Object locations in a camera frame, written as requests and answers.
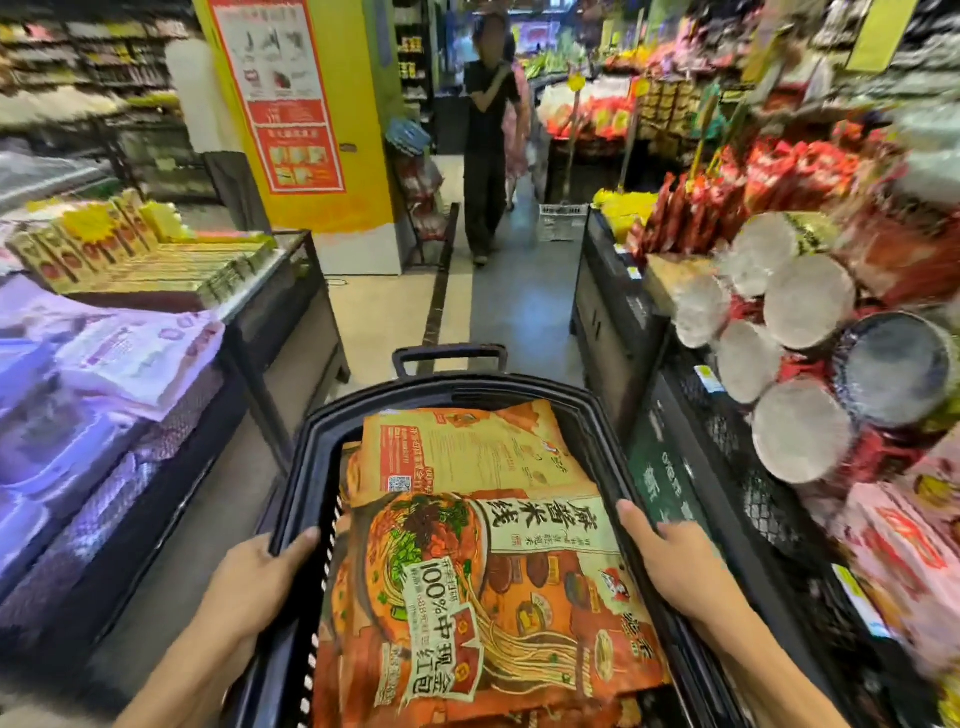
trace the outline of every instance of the gray basket on floor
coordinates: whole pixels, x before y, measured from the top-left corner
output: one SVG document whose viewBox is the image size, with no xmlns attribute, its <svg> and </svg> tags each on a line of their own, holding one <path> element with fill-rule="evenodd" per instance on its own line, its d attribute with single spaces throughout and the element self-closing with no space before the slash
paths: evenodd
<svg viewBox="0 0 960 728">
<path fill-rule="evenodd" d="M 584 239 L 590 205 L 541 205 L 537 239 L 541 242 Z"/>
</svg>

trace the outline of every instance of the woman in pink dress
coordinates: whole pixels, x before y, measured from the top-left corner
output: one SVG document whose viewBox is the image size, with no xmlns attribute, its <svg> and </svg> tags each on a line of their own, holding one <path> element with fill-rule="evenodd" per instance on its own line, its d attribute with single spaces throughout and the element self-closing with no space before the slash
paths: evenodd
<svg viewBox="0 0 960 728">
<path fill-rule="evenodd" d="M 516 181 L 528 171 L 527 139 L 530 138 L 530 85 L 523 68 L 516 61 L 516 40 L 513 33 L 507 34 L 507 42 L 503 48 L 503 58 L 514 69 L 516 89 L 520 92 L 521 124 L 516 122 L 516 110 L 513 104 L 507 104 L 503 115 L 503 136 L 506 141 L 507 155 L 507 209 L 514 208 L 514 192 Z"/>
</svg>

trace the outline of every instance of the basket handle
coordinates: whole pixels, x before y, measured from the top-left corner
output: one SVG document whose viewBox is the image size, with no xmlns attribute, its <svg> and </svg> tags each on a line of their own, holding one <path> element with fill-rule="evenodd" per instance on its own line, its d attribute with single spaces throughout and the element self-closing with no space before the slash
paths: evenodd
<svg viewBox="0 0 960 728">
<path fill-rule="evenodd" d="M 406 364 L 411 361 L 435 361 L 437 359 L 478 359 L 496 357 L 496 370 L 507 371 L 507 348 L 502 344 L 441 344 L 435 347 L 406 347 L 394 352 L 394 369 L 401 379 L 411 378 Z"/>
</svg>

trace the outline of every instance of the pink dress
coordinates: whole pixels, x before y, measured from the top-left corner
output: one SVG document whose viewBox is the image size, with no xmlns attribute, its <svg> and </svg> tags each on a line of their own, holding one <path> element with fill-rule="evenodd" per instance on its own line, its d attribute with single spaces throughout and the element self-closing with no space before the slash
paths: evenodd
<svg viewBox="0 0 960 728">
<path fill-rule="evenodd" d="M 520 64 L 514 62 L 514 77 L 516 78 L 516 90 L 520 93 L 520 103 L 530 114 L 530 85 L 527 84 L 526 74 Z M 516 146 L 516 109 L 513 104 L 507 104 L 507 110 L 503 114 L 503 136 L 506 140 L 507 153 L 507 179 L 516 182 L 527 173 L 527 138 L 530 136 L 529 127 L 523 131 L 523 144 L 519 147 L 519 153 Z"/>
</svg>

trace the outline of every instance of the gray pants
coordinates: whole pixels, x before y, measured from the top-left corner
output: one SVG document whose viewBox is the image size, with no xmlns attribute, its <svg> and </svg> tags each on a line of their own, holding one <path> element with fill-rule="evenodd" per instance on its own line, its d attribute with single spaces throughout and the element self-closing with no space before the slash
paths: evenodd
<svg viewBox="0 0 960 728">
<path fill-rule="evenodd" d="M 239 231 L 270 232 L 270 219 L 263 208 L 247 155 L 243 152 L 206 152 L 204 161 L 233 225 Z"/>
</svg>

